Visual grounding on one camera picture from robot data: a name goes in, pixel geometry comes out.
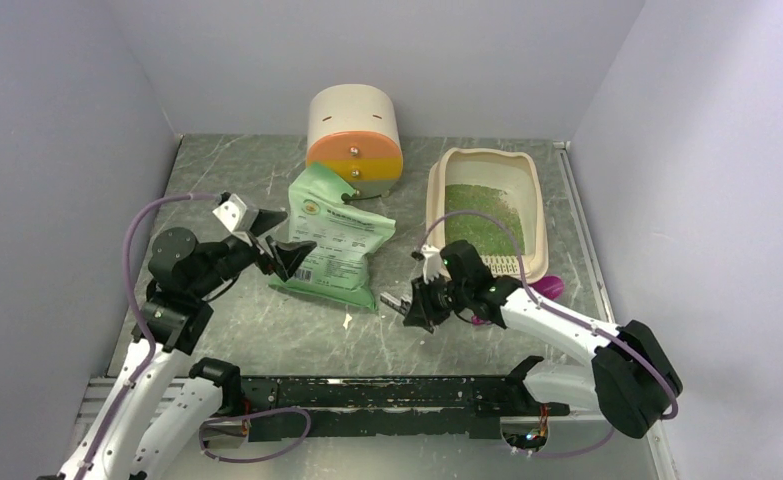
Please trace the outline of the green litter bag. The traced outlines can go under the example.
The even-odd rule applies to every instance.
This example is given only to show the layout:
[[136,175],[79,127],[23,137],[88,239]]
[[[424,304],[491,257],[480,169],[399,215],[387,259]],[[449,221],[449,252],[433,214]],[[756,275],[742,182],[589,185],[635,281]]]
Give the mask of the green litter bag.
[[368,256],[396,231],[393,219],[345,202],[356,190],[322,164],[308,166],[289,186],[287,239],[316,247],[287,280],[268,285],[350,306],[377,309],[369,286]]

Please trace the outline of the magenta plastic scoop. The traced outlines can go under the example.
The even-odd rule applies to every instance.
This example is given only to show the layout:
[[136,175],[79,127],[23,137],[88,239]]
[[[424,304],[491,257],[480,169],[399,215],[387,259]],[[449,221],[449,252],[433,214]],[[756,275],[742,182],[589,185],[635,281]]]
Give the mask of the magenta plastic scoop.
[[[532,283],[530,287],[537,293],[543,295],[549,300],[558,299],[565,289],[562,279],[556,275],[546,275],[538,281]],[[458,315],[460,320],[475,326],[490,325],[491,322],[471,314],[468,318]]]

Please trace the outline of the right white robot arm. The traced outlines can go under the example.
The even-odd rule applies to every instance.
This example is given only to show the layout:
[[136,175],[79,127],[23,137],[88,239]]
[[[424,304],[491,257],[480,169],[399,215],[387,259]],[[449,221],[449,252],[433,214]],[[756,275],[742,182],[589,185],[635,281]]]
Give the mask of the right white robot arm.
[[557,403],[596,411],[620,433],[642,438],[678,412],[682,381],[644,323],[625,325],[580,314],[534,292],[521,280],[492,272],[465,240],[414,253],[423,270],[407,296],[382,293],[407,327],[428,332],[467,311],[502,329],[529,334],[570,358],[568,364],[533,358],[515,372],[506,391],[517,413]]

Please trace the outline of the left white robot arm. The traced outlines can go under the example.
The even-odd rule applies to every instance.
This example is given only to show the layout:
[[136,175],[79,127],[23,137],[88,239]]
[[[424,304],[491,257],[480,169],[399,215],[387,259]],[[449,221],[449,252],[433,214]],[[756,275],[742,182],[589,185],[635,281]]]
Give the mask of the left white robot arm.
[[122,371],[56,478],[158,479],[192,436],[248,435],[255,416],[240,368],[191,360],[213,316],[214,292],[251,266],[288,280],[317,244],[260,239],[286,220],[284,211],[228,201],[214,213],[230,232],[221,241],[201,242],[183,227],[153,241],[152,280],[145,301],[131,303],[136,326]]

